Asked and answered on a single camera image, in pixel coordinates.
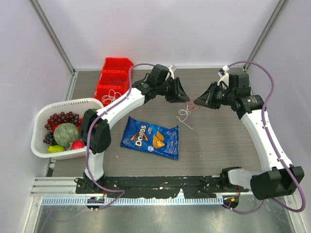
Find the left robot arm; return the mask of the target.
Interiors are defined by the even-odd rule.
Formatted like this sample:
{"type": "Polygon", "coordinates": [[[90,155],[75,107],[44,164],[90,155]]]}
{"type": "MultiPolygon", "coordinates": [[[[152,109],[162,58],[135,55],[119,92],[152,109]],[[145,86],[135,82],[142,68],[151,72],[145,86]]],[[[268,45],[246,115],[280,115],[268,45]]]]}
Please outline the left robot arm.
{"type": "Polygon", "coordinates": [[[86,168],[83,174],[86,187],[92,193],[103,189],[104,152],[111,144],[110,130],[132,110],[144,105],[156,96],[164,96],[170,103],[185,103],[190,99],[180,79],[174,75],[176,67],[157,64],[145,78],[129,83],[129,90],[106,107],[84,113],[81,139],[86,148],[86,168]]]}

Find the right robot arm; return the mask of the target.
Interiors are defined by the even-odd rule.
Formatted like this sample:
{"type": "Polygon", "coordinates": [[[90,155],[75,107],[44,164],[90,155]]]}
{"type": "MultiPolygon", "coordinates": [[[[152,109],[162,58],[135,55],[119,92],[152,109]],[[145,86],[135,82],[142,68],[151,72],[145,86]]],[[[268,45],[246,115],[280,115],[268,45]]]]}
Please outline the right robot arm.
{"type": "Polygon", "coordinates": [[[219,180],[220,188],[229,192],[238,185],[251,190],[259,200],[292,195],[296,190],[293,178],[301,182],[304,171],[301,166],[293,165],[270,129],[262,97],[251,94],[246,72],[219,75],[221,79],[211,83],[194,104],[210,109],[230,106],[248,130],[261,164],[261,172],[241,167],[224,168],[219,180]]]}

